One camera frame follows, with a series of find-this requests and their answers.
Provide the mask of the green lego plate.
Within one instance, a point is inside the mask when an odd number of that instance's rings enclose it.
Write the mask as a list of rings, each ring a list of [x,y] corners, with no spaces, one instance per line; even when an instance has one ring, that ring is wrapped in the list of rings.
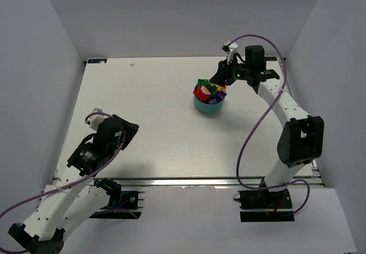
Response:
[[[197,81],[198,86],[206,85],[208,83],[209,83],[209,80],[206,80],[206,79],[198,79],[198,81]]]

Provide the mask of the purple paw lego piece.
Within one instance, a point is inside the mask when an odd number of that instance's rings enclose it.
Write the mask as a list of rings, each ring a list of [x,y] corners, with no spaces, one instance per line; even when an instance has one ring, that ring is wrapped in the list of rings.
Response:
[[[227,93],[225,91],[220,91],[218,92],[218,94],[216,95],[216,100],[218,102],[222,101],[225,97],[226,97]]]

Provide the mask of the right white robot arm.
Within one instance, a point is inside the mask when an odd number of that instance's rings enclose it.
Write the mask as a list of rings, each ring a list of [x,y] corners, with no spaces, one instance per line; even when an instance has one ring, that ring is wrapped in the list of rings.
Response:
[[[222,49],[226,59],[219,62],[210,82],[230,86],[237,80],[246,81],[283,127],[277,144],[278,159],[262,183],[269,192],[283,191],[300,169],[321,156],[324,121],[302,109],[286,90],[284,76],[267,68],[262,46],[247,46],[243,63],[238,62],[236,43],[225,44]]]

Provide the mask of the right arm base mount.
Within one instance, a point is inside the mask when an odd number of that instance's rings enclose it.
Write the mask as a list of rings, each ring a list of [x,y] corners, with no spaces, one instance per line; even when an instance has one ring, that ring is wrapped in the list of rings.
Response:
[[[289,190],[242,190],[233,196],[240,204],[242,223],[292,222],[295,220]]]

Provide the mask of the red flower lego piece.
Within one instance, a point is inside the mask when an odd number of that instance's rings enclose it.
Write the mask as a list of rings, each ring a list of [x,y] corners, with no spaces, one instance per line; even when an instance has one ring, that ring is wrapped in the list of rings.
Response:
[[[203,103],[208,102],[211,96],[211,92],[204,85],[196,87],[193,94],[200,102]]]

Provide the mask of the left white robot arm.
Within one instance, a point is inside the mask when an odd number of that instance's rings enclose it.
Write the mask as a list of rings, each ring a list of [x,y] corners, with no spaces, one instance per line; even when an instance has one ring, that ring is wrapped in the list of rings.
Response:
[[[124,212],[121,186],[109,178],[95,181],[85,197],[79,194],[129,145],[140,127],[104,112],[90,113],[85,123],[94,132],[71,154],[55,188],[40,194],[39,207],[8,230],[24,252],[60,253],[66,238],[90,216]]]

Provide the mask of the small purple lego brick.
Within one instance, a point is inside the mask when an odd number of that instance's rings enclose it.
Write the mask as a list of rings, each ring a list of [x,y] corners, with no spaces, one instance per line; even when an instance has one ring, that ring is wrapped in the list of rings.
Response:
[[[210,105],[213,105],[213,104],[219,103],[220,101],[217,98],[213,98],[213,99],[209,100],[208,102]]]

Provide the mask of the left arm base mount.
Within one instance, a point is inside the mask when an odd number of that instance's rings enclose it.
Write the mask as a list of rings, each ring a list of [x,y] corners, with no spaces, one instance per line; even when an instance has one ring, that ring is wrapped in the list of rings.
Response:
[[[94,212],[90,219],[137,220],[140,218],[142,212],[139,209],[143,207],[142,192],[124,190],[120,184],[109,178],[94,181],[94,186],[106,192],[109,202]]]

